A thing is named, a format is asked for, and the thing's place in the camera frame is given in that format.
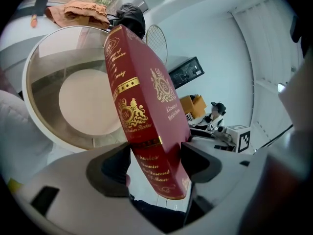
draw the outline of cable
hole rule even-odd
[[[262,147],[263,148],[265,146],[269,146],[272,142],[274,142],[276,139],[280,138],[282,135],[284,135],[287,131],[289,131],[291,128],[293,127],[293,124],[291,126],[289,126],[286,130],[284,130],[281,134],[279,134],[278,136],[276,136],[275,138],[273,138],[272,140],[268,141],[266,144],[264,144]]]

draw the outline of beige round mat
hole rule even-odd
[[[65,120],[77,131],[97,137],[117,130],[120,120],[108,75],[99,70],[80,70],[62,84],[59,105]]]

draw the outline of book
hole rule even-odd
[[[190,128],[165,65],[123,25],[109,33],[104,52],[113,100],[139,166],[157,194],[183,199],[189,178],[179,153]]]

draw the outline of person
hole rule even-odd
[[[212,112],[188,121],[189,127],[213,132],[220,126],[225,126],[223,116],[226,114],[226,107],[222,103],[211,102],[211,104]]]

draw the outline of brown cloth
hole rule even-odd
[[[72,0],[66,4],[47,8],[45,15],[60,27],[84,25],[107,29],[110,25],[107,7],[93,2]]]

